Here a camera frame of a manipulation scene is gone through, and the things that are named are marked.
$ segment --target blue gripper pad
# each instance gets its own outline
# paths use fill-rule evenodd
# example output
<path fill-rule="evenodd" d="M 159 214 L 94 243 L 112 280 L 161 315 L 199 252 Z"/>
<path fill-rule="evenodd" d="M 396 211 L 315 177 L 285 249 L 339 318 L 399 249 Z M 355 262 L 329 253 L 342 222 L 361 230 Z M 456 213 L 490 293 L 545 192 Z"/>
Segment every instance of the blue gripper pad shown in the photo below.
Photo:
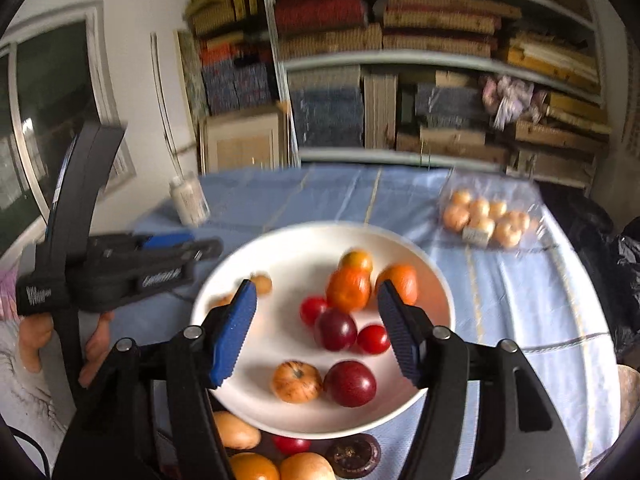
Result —
<path fill-rule="evenodd" d="M 257 303 L 255 285 L 244 280 L 228 307 L 225 319 L 212 334 L 213 365 L 209 377 L 214 388 L 222 386 L 223 381 L 231 377 Z"/>

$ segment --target cherry tomato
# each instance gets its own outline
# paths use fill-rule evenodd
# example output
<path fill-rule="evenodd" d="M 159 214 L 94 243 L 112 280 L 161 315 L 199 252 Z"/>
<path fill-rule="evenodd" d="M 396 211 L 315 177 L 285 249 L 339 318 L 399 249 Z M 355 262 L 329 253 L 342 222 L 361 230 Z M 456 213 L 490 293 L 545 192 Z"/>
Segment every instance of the cherry tomato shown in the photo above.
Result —
<path fill-rule="evenodd" d="M 329 308 L 325 298 L 321 296 L 309 296 L 300 304 L 300 319 L 310 327 L 316 323 L 318 316 Z"/>
<path fill-rule="evenodd" d="M 367 354 L 382 354 L 390 346 L 389 336 L 382 325 L 367 325 L 358 334 L 356 343 Z"/>
<path fill-rule="evenodd" d="M 273 443 L 285 455 L 304 453 L 311 447 L 311 441 L 304 438 L 289 438 L 287 436 L 273 435 Z"/>

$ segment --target blue tablecloth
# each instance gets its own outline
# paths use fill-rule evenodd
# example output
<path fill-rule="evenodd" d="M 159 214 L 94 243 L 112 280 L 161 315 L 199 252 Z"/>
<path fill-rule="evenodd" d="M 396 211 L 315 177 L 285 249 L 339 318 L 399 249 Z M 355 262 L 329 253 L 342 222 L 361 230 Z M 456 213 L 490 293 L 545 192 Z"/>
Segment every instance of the blue tablecloth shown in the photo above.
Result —
<path fill-rule="evenodd" d="M 214 174 L 202 181 L 212 215 L 194 234 L 220 237 L 225 254 L 264 232 L 320 220 L 369 223 L 411 240 L 449 282 L 460 337 L 491 346 L 510 338 L 523 349 L 564 422 L 585 475 L 618 437 L 620 421 L 612 341 L 588 275 L 548 211 L 544 250 L 508 253 L 450 243 L 438 226 L 436 203 L 446 176 L 444 170 L 354 165 Z M 180 228 L 170 202 L 136 224 L 140 232 Z M 215 266 L 199 263 L 196 283 L 175 294 L 118 309 L 113 340 L 132 336 L 148 344 L 173 336 L 188 325 L 190 300 Z M 382 445 L 383 459 L 370 480 L 398 477 L 421 409 L 418 402 L 371 431 Z M 468 472 L 477 412 L 478 390 L 472 385 L 455 478 Z"/>

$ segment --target potato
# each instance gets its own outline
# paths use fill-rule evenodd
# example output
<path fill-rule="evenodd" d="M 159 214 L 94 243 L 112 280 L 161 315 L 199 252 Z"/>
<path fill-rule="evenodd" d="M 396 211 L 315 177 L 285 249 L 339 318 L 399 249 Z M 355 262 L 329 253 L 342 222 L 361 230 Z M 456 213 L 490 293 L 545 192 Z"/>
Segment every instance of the potato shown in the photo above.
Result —
<path fill-rule="evenodd" d="M 253 449 L 260 444 L 260 430 L 249 426 L 229 412 L 214 412 L 220 440 L 224 447 L 231 449 Z"/>

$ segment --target folded blanket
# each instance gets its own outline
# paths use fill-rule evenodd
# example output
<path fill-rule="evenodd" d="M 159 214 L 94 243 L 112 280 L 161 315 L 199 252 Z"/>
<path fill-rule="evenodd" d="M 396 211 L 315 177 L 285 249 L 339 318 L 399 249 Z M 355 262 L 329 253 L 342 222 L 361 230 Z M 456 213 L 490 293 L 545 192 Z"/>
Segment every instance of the folded blanket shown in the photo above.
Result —
<path fill-rule="evenodd" d="M 15 280 L 17 275 L 18 267 L 15 266 L 0 282 L 0 321 L 18 319 L 15 307 Z"/>

